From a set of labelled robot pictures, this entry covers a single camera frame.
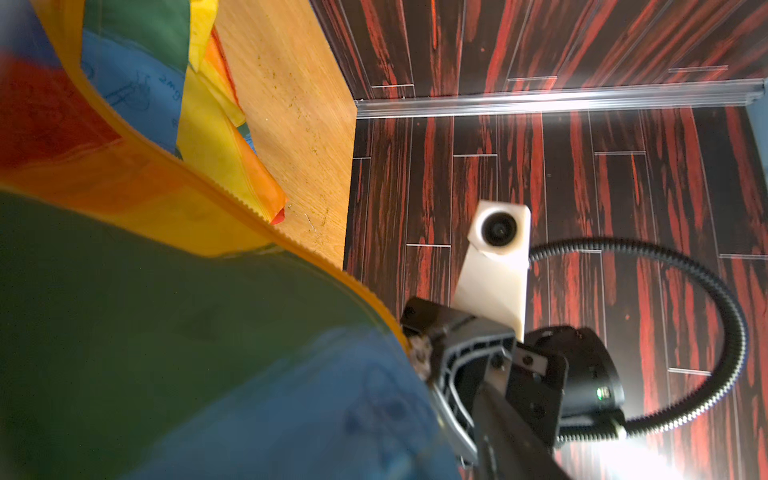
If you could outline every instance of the camera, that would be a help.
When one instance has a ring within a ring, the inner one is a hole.
[[[502,323],[523,341],[531,211],[480,200],[451,306]]]

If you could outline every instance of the wooden table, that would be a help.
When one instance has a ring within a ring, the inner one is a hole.
[[[357,109],[307,0],[226,0],[217,30],[261,161],[288,194],[277,226],[339,267]]]

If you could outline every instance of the black lens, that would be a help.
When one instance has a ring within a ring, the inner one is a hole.
[[[482,237],[488,245],[503,247],[509,245],[515,239],[518,225],[512,215],[505,212],[496,212],[482,224]]]

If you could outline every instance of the black corrugated tube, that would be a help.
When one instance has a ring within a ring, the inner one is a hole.
[[[583,250],[647,257],[685,272],[707,291],[717,306],[723,324],[723,352],[704,383],[678,402],[649,415],[629,419],[624,425],[565,426],[560,430],[558,443],[619,439],[625,432],[627,437],[665,432],[690,422],[720,401],[736,383],[744,367],[747,349],[744,312],[723,281],[704,265],[680,252],[639,240],[600,237],[563,240],[532,248],[528,259],[536,263],[554,255]]]

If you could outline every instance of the metal strip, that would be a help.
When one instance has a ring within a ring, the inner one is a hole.
[[[547,111],[745,106],[762,96],[763,79],[752,78],[458,97],[355,100],[355,102],[358,118],[407,118]]]

